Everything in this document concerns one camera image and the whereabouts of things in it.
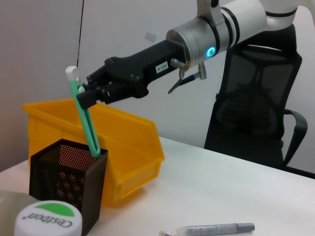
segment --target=gray marker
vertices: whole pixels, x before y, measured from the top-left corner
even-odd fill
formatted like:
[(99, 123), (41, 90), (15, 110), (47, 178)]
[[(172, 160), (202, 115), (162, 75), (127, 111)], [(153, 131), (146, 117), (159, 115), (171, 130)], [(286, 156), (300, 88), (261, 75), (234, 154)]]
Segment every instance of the gray marker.
[(176, 230), (179, 236), (212, 236), (247, 233), (255, 230), (253, 223), (223, 224), (223, 225), (199, 225), (181, 227)]

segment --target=chair armrest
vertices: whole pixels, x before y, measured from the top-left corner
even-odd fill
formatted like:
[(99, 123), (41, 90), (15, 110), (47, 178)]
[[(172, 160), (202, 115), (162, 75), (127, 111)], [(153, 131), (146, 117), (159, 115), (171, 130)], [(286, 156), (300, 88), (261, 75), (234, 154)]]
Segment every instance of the chair armrest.
[(290, 160), (294, 156), (296, 150), (300, 146), (301, 142), (303, 141), (306, 135), (308, 126), (307, 126), (306, 119), (300, 113), (285, 109), (284, 114), (293, 115), (296, 121), (296, 125), (294, 127), (294, 132), (293, 132), (293, 136), (290, 142), (290, 146), (286, 153), (285, 159), (283, 161), (284, 166), (287, 166), (287, 164), (290, 162)]

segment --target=black mesh office chair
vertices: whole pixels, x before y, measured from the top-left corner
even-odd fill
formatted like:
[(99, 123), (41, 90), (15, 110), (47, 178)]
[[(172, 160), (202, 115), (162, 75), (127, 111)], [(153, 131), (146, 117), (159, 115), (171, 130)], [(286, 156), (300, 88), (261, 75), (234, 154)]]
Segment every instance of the black mesh office chair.
[[(294, 25), (263, 32), (227, 50), (204, 148), (282, 169), (301, 144), (307, 122), (285, 104), (302, 58), (296, 52)], [(296, 119), (283, 158), (284, 115)]]

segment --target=black mesh pen holder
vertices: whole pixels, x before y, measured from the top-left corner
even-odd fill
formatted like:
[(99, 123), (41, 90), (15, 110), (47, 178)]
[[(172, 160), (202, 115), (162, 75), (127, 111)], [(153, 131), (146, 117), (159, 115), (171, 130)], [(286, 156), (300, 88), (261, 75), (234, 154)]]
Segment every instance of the black mesh pen holder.
[(92, 158), (88, 145), (61, 139), (31, 157), (30, 195), (63, 201), (82, 214), (82, 236), (99, 218), (107, 150)]

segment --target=chair backrest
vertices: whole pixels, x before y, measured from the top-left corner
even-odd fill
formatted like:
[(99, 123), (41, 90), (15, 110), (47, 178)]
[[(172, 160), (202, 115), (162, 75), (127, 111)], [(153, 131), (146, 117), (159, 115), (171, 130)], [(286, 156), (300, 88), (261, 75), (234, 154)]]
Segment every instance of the chair backrest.
[(281, 138), (285, 104), (301, 63), (294, 25), (228, 49), (211, 122), (235, 132)]

